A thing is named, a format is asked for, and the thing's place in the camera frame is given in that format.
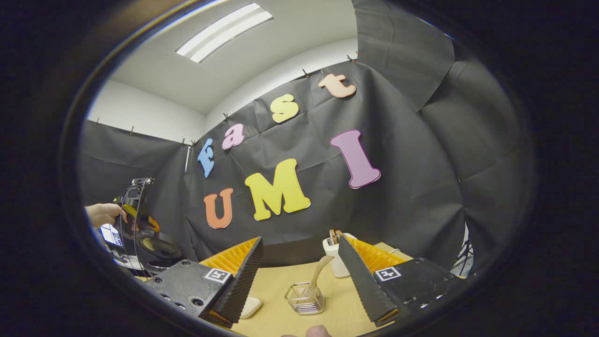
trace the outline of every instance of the ceiling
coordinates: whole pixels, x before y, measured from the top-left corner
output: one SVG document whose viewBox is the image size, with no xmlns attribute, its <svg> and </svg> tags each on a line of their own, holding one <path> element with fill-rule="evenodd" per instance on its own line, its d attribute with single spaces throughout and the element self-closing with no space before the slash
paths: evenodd
<svg viewBox="0 0 599 337">
<path fill-rule="evenodd" d="M 200 64 L 176 54 L 197 32 L 251 0 L 230 0 L 167 28 L 142 44 L 112 79 L 206 115 L 241 85 L 306 50 L 357 36 L 351 0 L 255 0 L 273 15 Z"/>
</svg>

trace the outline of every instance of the wooden table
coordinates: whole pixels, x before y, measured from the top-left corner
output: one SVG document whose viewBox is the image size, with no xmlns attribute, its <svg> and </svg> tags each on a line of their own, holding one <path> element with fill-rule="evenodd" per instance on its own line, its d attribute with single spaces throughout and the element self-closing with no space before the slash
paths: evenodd
<svg viewBox="0 0 599 337">
<path fill-rule="evenodd" d="M 382 242 L 375 246 L 385 251 L 393 250 Z M 412 259 L 399 251 L 393 254 L 405 260 Z M 319 324 L 324 325 L 334 337 L 358 336 L 376 330 L 362 307 L 351 276 L 334 277 L 330 264 L 325 266 L 318 278 L 318 287 L 325 296 L 324 312 L 298 315 L 293 311 L 285 300 L 285 293 L 293 283 L 309 281 L 315 265 L 316 262 L 258 269 L 249 296 L 262 301 L 262 306 L 253 316 L 239 320 L 231 329 L 251 337 L 280 337 L 285 334 L 304 337 L 308 328 Z"/>
</svg>

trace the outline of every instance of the wooden spoon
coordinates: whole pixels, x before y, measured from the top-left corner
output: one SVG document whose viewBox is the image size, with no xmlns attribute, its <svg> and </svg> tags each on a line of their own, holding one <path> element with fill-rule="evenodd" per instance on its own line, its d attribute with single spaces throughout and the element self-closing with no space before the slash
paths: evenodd
<svg viewBox="0 0 599 337">
<path fill-rule="evenodd" d="M 301 297 L 308 298 L 316 298 L 316 293 L 318 292 L 318 288 L 316 287 L 316 280 L 318 279 L 318 275 L 320 275 L 320 271 L 329 263 L 333 258 L 333 256 L 325 255 L 323 256 L 318 264 L 316 265 L 316 270 L 314 271 L 314 276 L 312 276 L 312 281 L 310 281 L 309 285 L 304 289 Z"/>
</svg>

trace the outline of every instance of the ceiling light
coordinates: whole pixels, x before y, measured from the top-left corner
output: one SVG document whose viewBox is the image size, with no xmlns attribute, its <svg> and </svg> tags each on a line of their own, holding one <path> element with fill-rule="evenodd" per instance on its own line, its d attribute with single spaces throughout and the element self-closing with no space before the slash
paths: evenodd
<svg viewBox="0 0 599 337">
<path fill-rule="evenodd" d="M 249 4 L 214 22 L 177 49 L 177 54 L 201 62 L 232 38 L 273 16 L 256 4 Z"/>
</svg>

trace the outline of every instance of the white container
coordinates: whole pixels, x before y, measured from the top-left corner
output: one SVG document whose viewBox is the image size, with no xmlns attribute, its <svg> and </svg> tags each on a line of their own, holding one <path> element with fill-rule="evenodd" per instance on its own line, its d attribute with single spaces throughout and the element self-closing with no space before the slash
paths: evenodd
<svg viewBox="0 0 599 337">
<path fill-rule="evenodd" d="M 355 236 L 349 233 L 343 233 L 351 238 L 356 239 Z M 331 270 L 333 271 L 333 276 L 336 278 L 342 278 L 349 276 L 349 271 L 345 267 L 343 260 L 339 257 L 339 243 L 336 245 L 332 244 L 331 238 L 327 237 L 322 241 L 322 248 L 325 250 L 325 254 L 334 257 L 334 259 L 329 262 L 331 265 Z"/>
</svg>

